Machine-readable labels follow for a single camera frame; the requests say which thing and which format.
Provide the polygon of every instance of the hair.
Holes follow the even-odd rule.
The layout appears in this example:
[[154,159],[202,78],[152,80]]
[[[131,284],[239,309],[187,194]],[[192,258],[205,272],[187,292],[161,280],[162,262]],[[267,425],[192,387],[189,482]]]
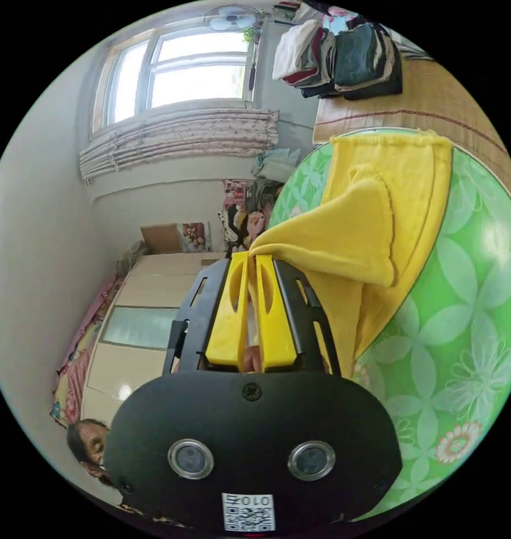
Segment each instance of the hair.
[[[104,428],[107,428],[107,425],[97,419],[79,419],[75,423],[69,424],[66,429],[66,443],[68,444],[72,455],[74,455],[74,458],[79,463],[95,466],[95,463],[89,457],[87,449],[85,448],[85,444],[83,443],[83,440],[80,436],[80,426],[82,424],[99,425]],[[103,485],[107,485],[109,487],[113,486],[113,483],[111,482],[110,478],[105,475],[99,476],[98,480]]]

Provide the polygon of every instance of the window frame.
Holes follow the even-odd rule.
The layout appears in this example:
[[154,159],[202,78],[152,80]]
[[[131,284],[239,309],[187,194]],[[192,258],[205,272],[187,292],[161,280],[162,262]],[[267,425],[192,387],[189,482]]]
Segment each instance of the window frame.
[[[254,89],[249,90],[250,69],[256,57],[254,43],[248,43],[244,52],[200,53],[191,56],[165,60],[153,64],[160,52],[162,43],[169,39],[176,39],[188,35],[209,33],[203,26],[203,19],[197,17],[183,22],[174,22],[160,25],[142,33],[125,38],[121,42],[104,47],[99,70],[93,85],[92,106],[90,121],[87,126],[88,141],[92,141],[112,130],[129,125],[133,122],[164,114],[167,112],[180,112],[191,109],[213,108],[216,106],[231,108],[250,107],[254,99]],[[115,92],[120,70],[120,62],[125,54],[134,47],[148,41],[145,50],[142,68],[139,73],[136,87],[136,104],[134,115],[117,123],[111,123],[113,108],[115,106]],[[200,65],[243,65],[244,85],[243,96],[239,98],[195,99],[179,103],[171,103],[159,107],[150,107],[152,102],[153,80],[159,72],[178,70],[182,67],[198,67]]]

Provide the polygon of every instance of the pile of clothes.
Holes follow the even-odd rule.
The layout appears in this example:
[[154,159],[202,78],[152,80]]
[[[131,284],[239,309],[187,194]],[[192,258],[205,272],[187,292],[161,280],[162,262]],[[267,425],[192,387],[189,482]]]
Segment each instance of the pile of clothes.
[[336,36],[310,20],[280,39],[272,78],[300,88],[303,97],[351,101],[403,92],[402,61],[389,33],[361,16]]
[[300,150],[277,148],[260,153],[254,160],[252,174],[257,179],[286,183],[300,161]]
[[402,61],[388,32],[357,17],[336,36],[334,85],[346,99],[401,94]]
[[284,186],[271,180],[224,180],[225,199],[218,218],[222,223],[226,258],[247,251],[267,230],[272,210]]
[[309,20],[291,27],[280,38],[272,78],[290,86],[319,93],[334,74],[336,40],[321,21]]

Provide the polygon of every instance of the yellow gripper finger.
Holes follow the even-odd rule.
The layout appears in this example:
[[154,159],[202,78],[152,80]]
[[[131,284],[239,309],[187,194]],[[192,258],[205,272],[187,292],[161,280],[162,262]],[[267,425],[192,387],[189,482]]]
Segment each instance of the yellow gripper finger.
[[243,371],[247,336],[248,253],[235,253],[218,305],[205,356],[211,365]]
[[296,350],[272,256],[268,254],[256,256],[255,268],[259,345],[263,372],[269,369],[292,367],[296,360]]

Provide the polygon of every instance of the person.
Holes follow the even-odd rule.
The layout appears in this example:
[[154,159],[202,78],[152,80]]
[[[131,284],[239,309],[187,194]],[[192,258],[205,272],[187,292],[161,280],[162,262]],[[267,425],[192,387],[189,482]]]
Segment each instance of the person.
[[80,419],[68,426],[66,443],[74,458],[100,483],[113,486],[102,460],[109,428],[97,419]]

